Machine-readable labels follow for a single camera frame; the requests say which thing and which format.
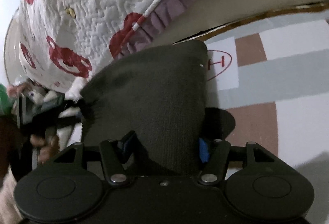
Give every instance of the metal screw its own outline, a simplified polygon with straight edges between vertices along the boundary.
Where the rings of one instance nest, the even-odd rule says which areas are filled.
[[[111,176],[111,181],[113,181],[113,182],[124,182],[126,180],[127,180],[127,177],[124,174],[114,174]]]
[[[214,174],[204,174],[201,176],[201,180],[204,182],[215,182],[217,180],[217,176]]]
[[[168,182],[167,181],[160,182],[160,186],[166,187],[168,186]]]

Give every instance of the red oval outline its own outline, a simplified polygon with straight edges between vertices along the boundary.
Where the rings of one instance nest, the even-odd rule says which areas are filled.
[[[228,54],[228,55],[230,56],[231,60],[230,60],[230,63],[228,64],[228,66],[227,66],[223,71],[221,71],[219,74],[215,75],[214,77],[208,79],[207,82],[210,81],[210,80],[212,80],[212,79],[214,79],[214,78],[216,78],[216,77],[219,76],[221,73],[224,73],[225,70],[226,70],[227,68],[230,67],[230,65],[231,65],[231,63],[232,63],[232,59],[233,59],[233,58],[232,58],[232,55],[231,55],[230,53],[228,53],[228,52],[221,51],[221,50],[209,50],[209,51],[216,51],[216,52],[223,52],[223,53],[226,53],[226,54]]]

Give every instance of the white quilted fabric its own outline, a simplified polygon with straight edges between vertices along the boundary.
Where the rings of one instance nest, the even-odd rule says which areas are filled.
[[[159,1],[22,0],[20,60],[27,75],[61,92],[75,77],[90,79]]]

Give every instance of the quilted blanket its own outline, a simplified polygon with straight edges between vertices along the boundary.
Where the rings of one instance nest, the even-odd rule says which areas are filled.
[[[150,43],[194,0],[21,0],[20,61],[32,80],[67,91]]]

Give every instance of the silver bolt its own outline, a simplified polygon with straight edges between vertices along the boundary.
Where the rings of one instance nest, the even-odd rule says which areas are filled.
[[[214,174],[204,174],[201,176],[201,180],[204,182],[215,182],[217,180],[217,176]]]
[[[111,181],[113,181],[113,182],[124,182],[126,180],[127,180],[127,177],[124,174],[114,174],[111,176]]]
[[[168,186],[168,182],[167,181],[163,181],[163,182],[160,183],[160,186],[166,187],[166,186]]]

